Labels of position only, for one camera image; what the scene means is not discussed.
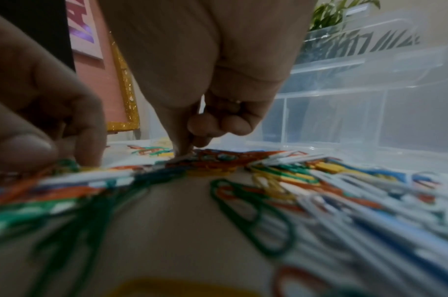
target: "plastic container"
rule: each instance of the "plastic container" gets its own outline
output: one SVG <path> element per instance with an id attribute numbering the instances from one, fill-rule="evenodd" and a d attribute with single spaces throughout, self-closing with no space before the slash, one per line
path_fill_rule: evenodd
<path id="1" fill-rule="evenodd" d="M 263 122 L 213 147 L 448 173 L 448 46 L 425 45 L 417 24 L 426 26 L 424 15 L 398 11 L 311 32 Z"/>

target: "pile of paper clips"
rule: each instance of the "pile of paper clips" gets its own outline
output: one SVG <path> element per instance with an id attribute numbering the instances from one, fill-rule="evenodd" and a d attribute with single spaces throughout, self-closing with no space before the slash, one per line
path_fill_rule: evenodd
<path id="1" fill-rule="evenodd" d="M 251 173 L 253 184 L 220 178 L 211 182 L 211 196 L 275 261 L 274 296 L 286 296 L 285 284 L 297 280 L 326 297 L 448 297 L 446 179 L 431 172 L 358 168 L 298 151 L 195 150 L 156 165 L 108 170 L 66 160 L 20 180 L 19 175 L 0 175 L 0 244 L 63 218 L 33 247 L 33 258 L 40 253 L 50 258 L 27 296 L 43 296 L 83 244 L 90 254 L 67 294 L 75 296 L 122 206 L 154 184 L 182 176 L 229 176 L 241 169 Z M 308 260 L 338 274 L 354 272 L 364 286 L 325 279 L 304 267 Z"/>

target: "hand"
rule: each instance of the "hand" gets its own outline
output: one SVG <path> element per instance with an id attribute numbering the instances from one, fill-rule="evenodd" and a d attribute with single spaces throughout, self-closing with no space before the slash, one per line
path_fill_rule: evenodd
<path id="1" fill-rule="evenodd" d="M 178 155 L 251 133 L 290 73 L 315 0 L 100 0 Z M 197 114 L 205 95 L 205 111 Z"/>
<path id="2" fill-rule="evenodd" d="M 33 170 L 69 155 L 95 166 L 105 145 L 100 100 L 0 17 L 0 169 Z"/>

